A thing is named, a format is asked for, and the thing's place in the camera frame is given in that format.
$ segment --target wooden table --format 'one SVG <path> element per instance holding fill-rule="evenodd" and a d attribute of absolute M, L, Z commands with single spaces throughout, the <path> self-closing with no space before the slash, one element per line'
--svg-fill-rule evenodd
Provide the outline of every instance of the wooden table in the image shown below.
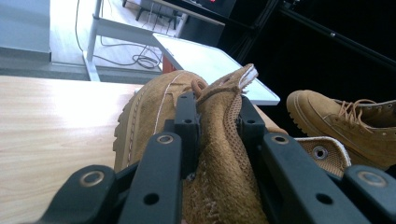
<path fill-rule="evenodd" d="M 75 171 L 113 167 L 118 116 L 140 87 L 0 76 L 0 223 L 36 221 Z"/>

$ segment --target shoelace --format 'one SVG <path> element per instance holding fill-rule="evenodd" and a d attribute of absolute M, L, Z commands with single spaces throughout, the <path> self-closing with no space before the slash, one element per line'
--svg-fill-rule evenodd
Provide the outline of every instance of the shoelace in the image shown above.
<path fill-rule="evenodd" d="M 349 124 L 357 123 L 368 133 L 373 133 L 372 131 L 368 130 L 367 125 L 365 125 L 364 122 L 361 121 L 361 114 L 363 113 L 363 111 L 360 109 L 359 114 L 357 114 L 356 108 L 358 107 L 359 104 L 362 103 L 375 104 L 374 101 L 367 99 L 358 100 L 355 103 L 349 103 L 343 101 L 338 116 L 339 117 L 344 116 L 345 119 L 349 122 Z"/>

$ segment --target white table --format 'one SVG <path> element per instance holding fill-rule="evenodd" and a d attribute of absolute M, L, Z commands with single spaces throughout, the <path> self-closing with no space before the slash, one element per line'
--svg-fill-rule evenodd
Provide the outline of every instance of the white table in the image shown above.
<path fill-rule="evenodd" d="M 193 72 L 208 84 L 241 67 L 241 64 L 220 49 L 168 35 L 153 36 L 164 56 L 176 69 Z M 254 105 L 277 105 L 280 101 L 279 97 L 257 78 L 244 91 Z"/>

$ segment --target gray wall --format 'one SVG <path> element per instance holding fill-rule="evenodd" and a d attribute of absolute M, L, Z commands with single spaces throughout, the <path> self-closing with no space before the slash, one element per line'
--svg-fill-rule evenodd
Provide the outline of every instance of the gray wall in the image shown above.
<path fill-rule="evenodd" d="M 0 0 L 0 48 L 50 53 L 50 0 Z"/>

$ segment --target cable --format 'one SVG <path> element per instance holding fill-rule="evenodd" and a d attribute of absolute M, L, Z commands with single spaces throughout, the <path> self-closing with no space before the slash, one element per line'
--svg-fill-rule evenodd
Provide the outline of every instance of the cable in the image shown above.
<path fill-rule="evenodd" d="M 110 1 L 107 0 L 107 2 L 110 4 L 110 10 L 111 10 L 111 15 L 112 15 L 112 13 L 113 13 L 113 8 L 112 8 L 112 6 L 111 6 Z M 77 28 L 78 28 L 78 12 L 79 12 L 79 0 L 78 0 L 78 3 L 77 3 L 77 9 L 76 9 L 75 36 L 76 36 L 76 40 L 77 40 L 77 43 L 78 43 L 78 48 L 79 48 L 81 51 L 83 51 L 83 49 L 82 49 L 82 47 L 81 47 L 81 45 L 80 45 L 80 43 L 79 43 L 79 40 L 78 40 L 78 30 L 77 30 Z M 102 14 L 101 16 L 103 17 L 103 14 L 104 14 L 104 8 L 103 8 L 103 6 L 102 6 L 102 8 L 101 8 L 101 14 Z M 113 62 L 113 61 L 111 61 L 111 60 L 109 60 L 109 59 L 107 59 L 107 58 L 105 58 L 105 57 L 98 56 L 98 55 L 93 55 L 93 57 L 96 57 L 96 58 L 98 58 L 98 59 L 107 61 L 107 62 L 109 62 L 109 63 L 114 63 L 114 64 L 120 65 L 120 66 L 134 65 L 134 64 L 138 63 L 140 66 L 142 66 L 142 67 L 144 67 L 144 68 L 146 68 L 146 69 L 152 69 L 152 68 L 158 67 L 158 66 L 160 65 L 160 63 L 162 62 L 162 60 L 161 60 L 162 55 L 161 55 L 161 57 L 159 57 L 159 56 L 157 55 L 157 53 L 156 53 L 154 50 L 149 49 L 148 46 L 142 46 L 142 45 L 139 45 L 139 44 L 131 44 L 131 43 L 128 43 L 128 44 L 124 43 L 124 44 L 113 44 L 113 45 L 108 45 L 108 44 L 104 44 L 104 42 L 103 42 L 103 37 L 102 37 L 102 36 L 100 37 L 100 42 L 101 42 L 102 46 L 104 46 L 104 47 L 134 46 L 134 47 L 141 47 L 141 48 L 143 48 L 142 51 L 141 51 L 139 54 L 136 54 L 136 55 L 133 55 L 133 56 L 132 56 L 132 60 L 133 60 L 132 63 L 117 63 L 117 62 Z M 150 58 L 149 56 L 143 55 L 144 52 L 145 52 L 145 50 L 148 50 L 148 51 L 150 51 L 151 53 L 153 53 L 153 54 L 155 55 L 155 57 L 157 58 L 158 61 L 155 60 L 155 59 L 153 59 L 153 58 Z"/>

